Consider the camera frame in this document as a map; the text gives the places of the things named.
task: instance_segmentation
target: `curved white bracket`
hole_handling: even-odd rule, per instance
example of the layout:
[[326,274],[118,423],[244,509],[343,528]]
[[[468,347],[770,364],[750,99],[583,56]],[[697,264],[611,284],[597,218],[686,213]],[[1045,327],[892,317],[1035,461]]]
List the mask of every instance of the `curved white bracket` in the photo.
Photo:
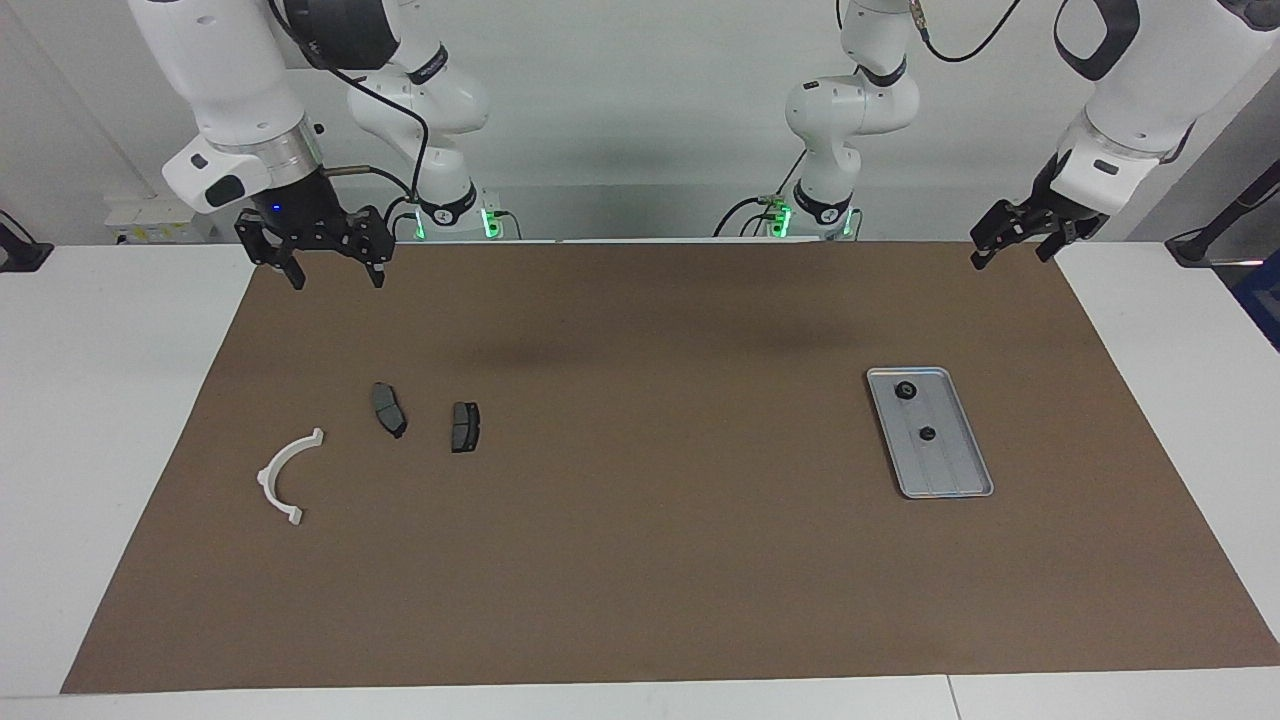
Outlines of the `curved white bracket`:
[[280,469],[284,464],[293,459],[294,455],[302,452],[303,450],[311,450],[312,447],[320,447],[324,442],[324,430],[316,428],[310,436],[296,439],[289,445],[284,446],[275,457],[257,473],[257,484],[262,486],[262,492],[266,493],[266,501],[275,506],[276,510],[284,512],[289,516],[289,523],[297,525],[302,521],[302,509],[294,505],[285,505],[275,497],[275,479],[280,475]]

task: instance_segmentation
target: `cable connector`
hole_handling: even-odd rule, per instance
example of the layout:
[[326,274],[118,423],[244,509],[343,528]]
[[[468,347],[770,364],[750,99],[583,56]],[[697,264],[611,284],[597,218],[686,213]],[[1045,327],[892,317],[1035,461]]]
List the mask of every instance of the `cable connector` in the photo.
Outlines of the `cable connector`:
[[485,210],[485,217],[486,218],[492,218],[490,223],[494,224],[494,225],[497,225],[497,229],[498,229],[497,234],[490,234],[489,236],[490,238],[493,238],[493,237],[502,237],[502,234],[503,234],[502,233],[502,229],[503,229],[502,218],[511,218],[511,222],[513,222],[516,224],[516,238],[517,240],[525,240],[525,231],[522,231],[520,228],[520,218],[517,218],[516,214],[512,213],[511,210]]
[[920,31],[922,37],[927,37],[929,33],[929,22],[924,18],[924,6],[920,5],[920,0],[908,0],[906,5],[911,10],[911,20],[915,23],[915,29]]
[[785,195],[765,195],[762,196],[760,202],[767,208],[764,213],[760,213],[765,220],[769,222],[769,234],[773,237],[787,237],[791,232],[791,205],[787,204]]

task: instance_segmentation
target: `black cable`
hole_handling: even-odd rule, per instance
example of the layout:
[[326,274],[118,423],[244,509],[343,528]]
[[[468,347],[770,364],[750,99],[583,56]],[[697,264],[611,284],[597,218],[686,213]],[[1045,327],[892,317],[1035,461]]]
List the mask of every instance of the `black cable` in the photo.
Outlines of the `black cable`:
[[408,197],[397,197],[396,200],[393,200],[392,204],[387,206],[387,211],[383,213],[383,224],[385,225],[390,223],[392,213],[394,213],[397,208],[399,208],[406,202],[412,202],[412,200],[410,200]]
[[337,68],[334,68],[333,65],[330,65],[329,61],[325,60],[324,58],[321,58],[317,54],[312,53],[311,49],[307,46],[307,44],[302,42],[302,38],[298,37],[298,35],[293,31],[293,28],[289,26],[289,23],[284,19],[284,15],[280,13],[279,5],[276,5],[276,0],[266,0],[266,1],[268,1],[268,5],[270,5],[270,8],[271,8],[271,15],[275,17],[275,22],[280,26],[280,29],[283,29],[284,33],[289,36],[289,40],[292,40],[293,44],[297,45],[300,50],[302,50],[302,54],[306,55],[307,60],[311,60],[311,64],[319,65],[326,73],[329,73],[333,77],[338,78],[343,83],[346,83],[346,85],[348,85],[348,86],[358,90],[360,92],[367,95],[369,97],[372,97],[374,100],[381,102],[383,105],[387,105],[388,108],[392,108],[392,109],[394,109],[398,113],[403,113],[403,114],[408,115],[410,118],[413,118],[417,122],[417,124],[421,126],[421,128],[422,128],[422,143],[417,149],[417,161],[413,163],[413,182],[410,183],[410,186],[408,186],[410,191],[408,191],[408,197],[407,197],[407,200],[410,202],[417,202],[419,201],[417,182],[419,182],[419,178],[421,178],[421,176],[422,176],[422,163],[426,160],[426,145],[428,145],[428,141],[431,137],[431,128],[428,127],[426,120],[422,119],[422,115],[419,115],[413,110],[410,110],[408,108],[406,108],[403,105],[398,105],[398,104],[392,102],[390,100],[383,97],[381,95],[378,95],[372,90],[369,90],[367,87],[365,87],[365,86],[360,85],[358,82],[356,82],[352,77],[347,76],[346,73],[343,73],[343,72],[338,70]]
[[351,177],[351,176],[378,176],[380,178],[387,178],[390,182],[396,183],[396,187],[401,188],[401,191],[403,191],[404,195],[410,193],[408,186],[404,184],[404,181],[399,179],[398,177],[393,176],[392,173],[388,173],[387,170],[384,170],[381,168],[375,168],[372,165],[357,165],[357,167],[360,168],[358,170],[355,169],[356,167],[352,167],[352,168],[333,168],[326,174],[329,177],[332,177],[332,178],[346,178],[346,177]]
[[920,28],[920,40],[924,41],[924,46],[929,49],[929,53],[932,53],[934,58],[942,60],[943,63],[965,63],[968,60],[973,60],[974,58],[978,56],[979,53],[982,53],[983,50],[987,49],[988,45],[991,45],[992,40],[996,40],[996,36],[1000,35],[1000,31],[1005,28],[1005,23],[1009,22],[1009,18],[1014,14],[1014,10],[1016,10],[1018,6],[1021,5],[1021,3],[1023,0],[1014,0],[1012,3],[1010,3],[1009,9],[1005,10],[1004,17],[1000,18],[998,23],[996,23],[996,27],[991,31],[991,35],[987,36],[987,40],[983,40],[982,45],[975,47],[972,53],[966,53],[964,55],[955,58],[943,55],[942,53],[938,51],[937,47],[933,46],[933,40],[929,38],[928,28]]
[[511,218],[516,223],[516,240],[525,240],[525,231],[520,229],[520,218],[515,213],[511,210],[499,210],[495,215],[499,218]]
[[1183,138],[1178,142],[1178,147],[1174,150],[1174,154],[1170,155],[1169,158],[1161,158],[1160,159],[1160,164],[1161,165],[1169,165],[1171,163],[1176,163],[1178,159],[1183,156],[1183,150],[1187,150],[1187,141],[1192,138],[1192,132],[1196,131],[1196,123],[1197,122],[1199,122],[1199,120],[1193,122],[1187,128],[1187,132],[1183,133]]
[[10,215],[9,213],[5,213],[4,210],[0,210],[0,217],[3,217],[4,219],[9,220],[9,223],[12,223],[13,227],[15,227],[19,231],[22,231],[22,234],[27,236],[27,240],[29,240],[32,245],[36,243],[36,236],[31,234],[31,231],[28,231],[26,227],[23,227],[23,224],[19,223],[17,219],[14,219],[13,215]]
[[1272,197],[1275,197],[1275,196],[1276,196],[1276,193],[1280,193],[1280,186],[1276,186],[1276,188],[1275,188],[1275,190],[1272,190],[1270,195],[1267,195],[1267,196],[1266,196],[1266,197],[1263,197],[1262,200],[1258,200],[1258,201],[1257,201],[1257,202],[1254,202],[1253,205],[1243,205],[1243,208],[1244,208],[1244,214],[1245,214],[1245,215],[1248,215],[1249,213],[1252,213],[1252,211],[1257,210],[1258,208],[1261,208],[1261,206],[1266,205],[1267,202],[1270,202],[1270,201],[1271,201],[1271,199],[1272,199]]
[[1196,228],[1196,229],[1192,229],[1192,231],[1187,231],[1187,232],[1180,232],[1180,233],[1175,234],[1174,237],[1171,237],[1171,238],[1166,240],[1165,242],[1172,242],[1172,241],[1175,241],[1175,240],[1181,240],[1181,238],[1184,238],[1184,237],[1187,237],[1187,236],[1189,236],[1189,234],[1196,234],[1196,233],[1198,233],[1198,232],[1203,232],[1203,231],[1204,231],[1204,228],[1207,228],[1207,227],[1208,227],[1208,225],[1201,225],[1201,227],[1198,227],[1198,228]]
[[746,222],[742,223],[742,229],[737,231],[739,237],[746,237],[746,225],[754,223],[755,220],[760,220],[760,224],[755,225],[755,232],[751,233],[751,237],[755,237],[755,236],[760,234],[760,225],[764,224],[764,220],[768,220],[768,219],[769,219],[768,213],[762,213],[762,214],[755,215],[753,218],[748,218]]
[[[800,151],[800,155],[796,158],[795,164],[791,165],[790,170],[787,170],[787,177],[782,178],[782,183],[778,184],[778,190],[774,191],[774,195],[782,195],[782,191],[786,190],[787,183],[791,182],[792,176],[795,176],[796,170],[800,169],[800,163],[804,161],[804,155],[808,151],[809,149],[804,149]],[[762,225],[764,225],[764,220],[760,220],[759,223],[755,224],[755,234],[760,234]]]
[[753,202],[755,205],[763,205],[763,202],[760,202],[759,197],[748,197],[746,200],[742,200],[737,205],[733,205],[732,208],[730,208],[730,211],[724,213],[724,217],[721,218],[719,224],[716,225],[716,232],[712,234],[712,237],[719,237],[721,231],[724,229],[724,225],[728,224],[730,219],[732,219],[733,215],[736,215],[739,210],[741,210],[742,208],[746,208],[748,205],[751,205]]
[[[1258,200],[1253,205],[1240,205],[1240,208],[1244,208],[1244,213],[1242,213],[1240,217],[1243,218],[1244,215],[1248,215],[1249,213],[1252,213],[1252,211],[1257,210],[1258,208],[1266,205],[1276,195],[1280,195],[1280,186],[1276,186],[1276,188],[1272,190],[1270,193],[1267,193],[1266,197],[1263,197],[1262,200]],[[1165,242],[1172,242],[1175,240],[1181,240],[1181,238],[1184,238],[1184,237],[1187,237],[1189,234],[1196,234],[1196,233],[1199,233],[1199,232],[1204,232],[1207,228],[1208,228],[1208,225],[1201,225],[1201,227],[1198,227],[1196,229],[1189,229],[1187,232],[1180,232],[1180,233],[1175,234],[1174,237],[1166,240]]]
[[416,220],[416,219],[417,215],[415,215],[413,213],[402,213],[399,215],[396,215],[396,222],[392,223],[392,238],[399,241],[399,236],[396,234],[396,228],[399,227],[401,220]]

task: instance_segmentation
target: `white plastic part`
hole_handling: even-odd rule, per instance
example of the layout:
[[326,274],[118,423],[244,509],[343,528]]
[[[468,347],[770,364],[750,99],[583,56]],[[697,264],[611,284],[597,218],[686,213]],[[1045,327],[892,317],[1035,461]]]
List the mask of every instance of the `white plastic part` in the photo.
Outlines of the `white plastic part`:
[[845,55],[878,76],[902,64],[915,24],[906,0],[851,0],[840,44]]
[[1050,188],[1103,215],[1124,209],[1142,181],[1160,167],[1158,155],[1128,150],[1102,137],[1084,113],[1068,127],[1057,156],[1066,163]]
[[[1178,147],[1271,49],[1280,29],[1249,29],[1219,3],[1138,0],[1142,26],[1085,105],[1111,141],[1147,152]],[[1059,33],[1070,32],[1060,23]]]
[[[845,14],[841,42],[845,54],[877,76],[892,76],[906,58],[915,35],[908,0],[852,0]],[[787,96],[787,126],[804,141],[805,152],[796,184],[809,197],[837,205],[849,199],[861,170],[854,137],[902,129],[920,110],[920,88],[904,72],[879,87],[864,72],[820,77],[796,86]],[[844,229],[847,211],[814,218],[795,209],[792,233],[833,237]]]
[[[371,73],[365,87],[422,117],[431,128],[417,191],[422,200],[448,205],[471,191],[471,173],[452,136],[475,132],[489,120],[489,94],[472,76],[445,65],[425,85],[415,86],[408,76],[394,69]],[[356,124],[399,151],[412,167],[422,142],[422,128],[413,118],[388,108],[355,88],[347,94],[347,106]],[[454,224],[442,224],[442,232],[471,231],[484,227],[479,205]]]
[[191,205],[192,210],[204,214],[218,209],[209,202],[206,192],[224,177],[234,176],[244,186],[244,193],[233,199],[233,202],[271,186],[271,170],[261,158],[224,152],[210,145],[202,135],[196,136],[165,163],[161,174],[174,195]]
[[280,469],[284,464],[293,459],[294,455],[302,452],[303,450],[311,450],[312,447],[320,447],[324,442],[324,430],[316,428],[310,436],[305,438],[296,439],[289,445],[284,446],[275,457],[257,473],[257,484],[262,486],[262,492],[266,493],[266,501],[275,506],[276,510],[284,512],[289,516],[289,523],[297,525],[302,521],[302,509],[296,505],[285,505],[275,496],[275,480],[280,475]]
[[431,28],[422,0],[383,0],[383,9],[401,44],[392,63],[406,73],[417,72],[440,49],[440,36]]
[[265,3],[129,0],[129,9],[209,142],[256,145],[302,122],[302,102],[285,83]]
[[1102,8],[1093,0],[1066,0],[1055,26],[1057,41],[1076,58],[1097,53],[1107,36]]

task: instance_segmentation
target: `white wall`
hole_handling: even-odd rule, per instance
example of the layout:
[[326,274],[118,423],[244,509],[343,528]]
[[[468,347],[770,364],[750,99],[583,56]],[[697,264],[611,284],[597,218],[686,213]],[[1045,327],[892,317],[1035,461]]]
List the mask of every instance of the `white wall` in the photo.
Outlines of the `white wall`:
[[[4,3],[128,160],[163,188],[159,168],[189,140],[192,122],[124,0]],[[968,49],[1004,6],[932,3],[936,42]],[[993,200],[1027,191],[1091,90],[1052,49],[1056,6],[1020,8],[987,54],[965,65],[943,65],[913,49],[924,92],[920,120],[859,142],[865,182],[858,202],[869,236],[964,237]],[[849,70],[832,3],[822,0],[436,0],[431,9],[454,61],[494,97],[490,126],[463,140],[474,174],[500,190],[530,234],[544,237],[709,232],[744,191],[776,187],[799,152],[782,117],[790,87]],[[12,54],[0,61],[3,104],[17,97],[40,106],[29,87],[14,91],[26,81],[12,76]],[[1277,64],[1280,51],[1201,123],[1187,159],[1160,170],[1112,222],[1114,236],[1128,236]],[[329,127],[329,164],[374,163],[407,174],[398,156],[347,117],[342,86],[315,70],[291,74],[312,119]],[[77,141],[76,129],[51,117],[28,106],[0,118],[0,199],[61,242],[88,240],[102,214],[90,199],[127,195],[137,183],[102,164],[26,147],[28,133]],[[67,192],[73,202],[63,200]]]

